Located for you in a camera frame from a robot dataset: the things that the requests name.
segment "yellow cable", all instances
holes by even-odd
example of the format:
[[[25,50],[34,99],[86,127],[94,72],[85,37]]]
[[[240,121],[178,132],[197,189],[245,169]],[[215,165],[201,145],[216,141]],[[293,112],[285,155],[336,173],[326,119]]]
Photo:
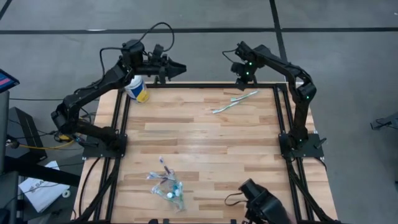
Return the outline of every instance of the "yellow cable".
[[[19,146],[20,147],[30,148],[30,149],[60,149],[62,147],[69,146],[70,144],[73,144],[73,143],[74,143],[74,141],[70,141],[70,142],[68,142],[66,144],[63,144],[63,145],[60,145],[60,146],[54,146],[54,147],[35,147],[35,146],[27,146],[27,145],[24,145],[24,144],[20,144]]]

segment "clear plastic packaging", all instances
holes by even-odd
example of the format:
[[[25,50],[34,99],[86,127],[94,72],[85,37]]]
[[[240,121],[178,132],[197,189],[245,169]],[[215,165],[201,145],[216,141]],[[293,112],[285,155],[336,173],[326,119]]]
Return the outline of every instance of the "clear plastic packaging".
[[[155,172],[149,172],[149,175],[147,176],[147,180],[149,179],[160,180],[160,182],[152,188],[151,190],[152,194],[157,194],[161,196],[163,199],[176,204],[177,212],[184,210],[185,206],[183,202],[182,182],[177,179],[174,170],[169,169],[165,165],[162,157],[159,158],[159,161],[163,165],[165,173],[158,174]]]

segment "white paper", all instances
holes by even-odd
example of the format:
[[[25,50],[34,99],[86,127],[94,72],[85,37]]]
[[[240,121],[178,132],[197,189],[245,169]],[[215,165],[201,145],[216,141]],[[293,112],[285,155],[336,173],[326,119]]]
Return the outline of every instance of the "white paper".
[[[46,167],[52,167],[53,169],[60,170],[56,161],[49,162]],[[51,203],[53,203],[59,196],[61,196],[64,191],[68,190],[69,187],[69,185],[57,184],[44,180],[34,179],[31,177],[19,184],[19,188],[21,189],[21,191],[27,192],[25,193],[25,196],[29,199],[33,207],[39,213],[43,212],[48,206],[50,206]]]

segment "gray floor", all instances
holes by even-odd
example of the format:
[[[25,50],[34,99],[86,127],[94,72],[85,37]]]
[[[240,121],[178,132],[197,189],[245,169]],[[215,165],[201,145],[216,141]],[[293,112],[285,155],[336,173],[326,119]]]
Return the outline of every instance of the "gray floor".
[[[6,2],[0,0],[0,6]],[[349,0],[277,1],[282,28],[398,27],[398,2]],[[145,29],[165,21],[173,27],[273,27],[266,0],[13,0],[1,30]],[[13,98],[63,98],[100,77],[98,51],[120,46],[130,34],[0,35],[0,67],[21,81]],[[311,105],[318,132],[328,138],[326,163],[340,220],[396,223],[398,134],[372,131],[370,121],[398,111],[397,32],[283,33],[287,57],[312,75],[318,93]],[[265,44],[278,54],[275,34],[176,34],[169,56],[188,65],[175,80],[233,81],[222,50],[240,41]],[[143,43],[165,47],[170,35],[150,34]],[[106,52],[109,68],[117,52]],[[263,81],[283,77],[263,68]],[[54,129],[57,101],[11,101],[30,113],[43,131]],[[95,111],[97,102],[87,106]],[[79,151],[49,152],[53,159]]]

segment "wooden tabletop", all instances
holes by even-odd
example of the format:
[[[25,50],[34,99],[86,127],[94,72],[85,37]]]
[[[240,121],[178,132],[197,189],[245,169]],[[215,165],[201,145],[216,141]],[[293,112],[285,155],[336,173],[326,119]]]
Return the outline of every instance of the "wooden tabletop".
[[[270,190],[293,214],[286,164],[277,139],[279,125],[272,89],[260,89],[258,94],[219,114],[211,112],[230,104],[231,97],[251,91],[150,88],[148,102],[131,103],[126,130],[129,144],[121,161],[112,223],[145,223],[152,218],[169,218],[172,223],[229,223],[231,219],[240,223],[244,203],[227,207],[224,199],[237,193],[248,178]],[[283,96],[279,94],[287,123]],[[101,97],[96,125],[110,126],[116,95],[117,91],[110,91]],[[314,130],[311,113],[307,128]],[[167,201],[150,192],[157,182],[146,180],[148,173],[164,171],[159,156],[183,182],[185,211],[176,213]],[[85,162],[78,195],[93,161]],[[103,161],[97,163],[88,179],[83,210],[98,191]],[[337,218],[325,168],[315,159],[304,159],[303,163],[309,191],[326,214]],[[299,198],[305,218],[303,198]],[[228,202],[244,199],[231,197]],[[107,202],[106,195],[102,218]]]

